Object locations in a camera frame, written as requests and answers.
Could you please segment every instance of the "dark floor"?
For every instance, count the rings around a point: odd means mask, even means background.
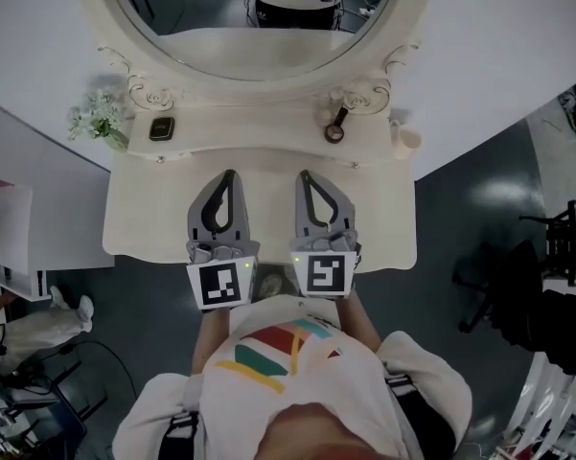
[[[159,35],[171,35],[206,27],[247,27],[244,0],[149,0],[155,18],[144,0],[134,0],[141,18]],[[376,6],[380,0],[366,0]],[[343,0],[345,9],[358,13],[366,8],[364,0]],[[255,19],[253,2],[250,15]],[[341,20],[341,28],[357,32],[366,21],[348,12]]]
[[[416,201],[416,266],[357,276],[358,292],[381,334],[407,331],[464,376],[472,388],[474,426],[466,441],[496,440],[516,404],[532,355],[511,347],[487,322],[470,335],[459,333],[458,322],[472,315],[478,296],[454,286],[451,274],[481,242],[490,242],[500,254],[524,239],[544,250],[541,227],[518,222],[520,214],[543,214],[525,122],[418,181]],[[468,266],[464,271],[465,276],[477,274]],[[53,278],[76,297],[83,292],[93,296],[94,330],[83,338],[109,345],[126,363],[139,391],[158,373],[188,374],[200,316],[183,265],[119,257],[112,269],[64,271]],[[78,348],[83,366],[64,387],[76,408],[101,398],[104,391],[109,397],[87,421],[81,459],[110,458],[107,447],[133,402],[124,371],[96,348]],[[49,373],[56,375],[74,359],[49,359]],[[478,455],[476,445],[465,445],[459,453],[464,458]]]

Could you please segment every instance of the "white sneaker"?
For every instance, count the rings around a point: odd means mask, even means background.
[[[50,287],[49,292],[51,293],[51,298],[53,300],[53,307],[58,307],[63,311],[70,310],[70,306],[66,303],[66,300],[64,300],[64,295],[61,294],[61,291],[58,289],[58,287]]]
[[[92,299],[83,295],[79,301],[79,308],[77,309],[77,315],[83,322],[91,322],[94,316],[94,302]]]

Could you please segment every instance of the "vanity table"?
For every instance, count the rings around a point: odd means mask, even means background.
[[[358,272],[415,264],[411,163],[396,157],[389,117],[393,72],[419,47],[413,33],[427,0],[381,0],[357,34],[207,27],[165,36],[127,0],[81,1],[135,111],[110,177],[108,253],[188,263],[190,205],[234,169],[260,261],[289,264],[295,181],[311,170],[356,206]],[[324,131],[341,108],[345,134],[332,144]],[[167,116],[173,138],[151,141],[151,122]]]

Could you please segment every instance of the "black strap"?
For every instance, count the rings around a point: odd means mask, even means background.
[[[194,437],[198,427],[198,413],[182,412],[171,419],[162,438],[158,460],[194,460]]]
[[[456,438],[445,418],[426,402],[409,375],[385,382],[411,424],[425,460],[449,460],[456,449]]]

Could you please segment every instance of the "white t-shirt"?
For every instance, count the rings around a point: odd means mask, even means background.
[[[392,333],[374,354],[337,328],[333,303],[286,295],[233,310],[232,322],[238,326],[202,373],[199,410],[207,459],[254,458],[272,419],[304,403],[324,405],[377,452],[409,458],[383,363],[392,373],[412,377],[457,441],[466,431],[472,407],[468,385],[405,333]],[[156,458],[185,383],[174,376],[158,379],[146,386],[120,426],[113,446],[117,460]]]

